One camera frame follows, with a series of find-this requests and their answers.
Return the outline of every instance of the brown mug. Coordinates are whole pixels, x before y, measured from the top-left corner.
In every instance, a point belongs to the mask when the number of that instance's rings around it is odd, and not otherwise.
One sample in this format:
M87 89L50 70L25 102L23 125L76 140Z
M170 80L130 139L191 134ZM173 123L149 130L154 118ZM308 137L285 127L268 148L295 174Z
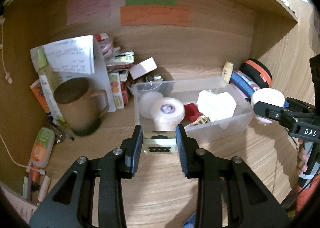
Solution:
M103 95L107 106L99 112L93 97ZM86 136L93 133L101 123L100 118L108 111L108 96L105 90L92 90L84 77L70 79L54 91L53 97L73 133Z

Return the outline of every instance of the small cream bottle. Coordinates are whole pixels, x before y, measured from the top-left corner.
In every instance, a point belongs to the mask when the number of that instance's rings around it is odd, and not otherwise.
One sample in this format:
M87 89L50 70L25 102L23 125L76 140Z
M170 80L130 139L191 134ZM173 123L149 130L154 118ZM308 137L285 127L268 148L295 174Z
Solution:
M233 71L233 63L227 61L227 62L224 64L223 71L222 71L222 74L221 74L221 77L222 77L227 83L230 82L230 78L231 78L232 71Z

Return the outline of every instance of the orange sticky note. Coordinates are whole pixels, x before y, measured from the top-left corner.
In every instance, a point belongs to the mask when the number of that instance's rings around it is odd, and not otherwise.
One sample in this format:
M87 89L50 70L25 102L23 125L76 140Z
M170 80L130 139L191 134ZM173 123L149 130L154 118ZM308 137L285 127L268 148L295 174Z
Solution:
M185 6L130 5L120 7L122 26L189 26L190 10Z

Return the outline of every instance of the human hand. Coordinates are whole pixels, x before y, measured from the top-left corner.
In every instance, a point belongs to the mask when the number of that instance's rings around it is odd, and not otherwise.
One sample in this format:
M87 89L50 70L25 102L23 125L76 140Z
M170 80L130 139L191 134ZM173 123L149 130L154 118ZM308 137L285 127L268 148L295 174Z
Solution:
M301 175L303 172L305 172L308 168L307 161L309 158L309 155L306 153L306 151L303 148L303 140L298 140L300 146L299 146L299 153L298 153L298 163L297 163L297 172L298 175Z

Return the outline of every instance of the red object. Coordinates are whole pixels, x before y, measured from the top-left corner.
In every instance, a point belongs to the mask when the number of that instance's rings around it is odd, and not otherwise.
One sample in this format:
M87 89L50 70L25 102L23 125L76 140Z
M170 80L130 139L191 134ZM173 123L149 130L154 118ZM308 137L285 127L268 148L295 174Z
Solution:
M301 194L297 197L297 207L296 211L299 212L302 210L302 208L305 206L305 204L308 202L314 191L316 190L317 185L320 182L320 175L317 175L315 179L311 182L311 185L309 188L306 188L303 190ZM302 190L302 187L297 186L297 192L300 192Z
M119 85L118 82L111 82L111 87L118 87L118 85Z
M33 165L33 164L31 164L31 167L35 168L35 169L40 169L38 166ZM31 169L29 175L31 175L31 179L33 182L37 182L39 180L40 173L38 171L34 171Z
M99 34L99 35L94 35L94 37L96 38L96 40L97 40L98 42L102 40L100 34Z
M184 109L186 110L184 119L191 122L196 121L199 116L203 115L198 111L198 108L194 103L185 104Z
M126 105L129 102L129 93L126 82L120 82L121 90L122 90L122 98L123 103Z

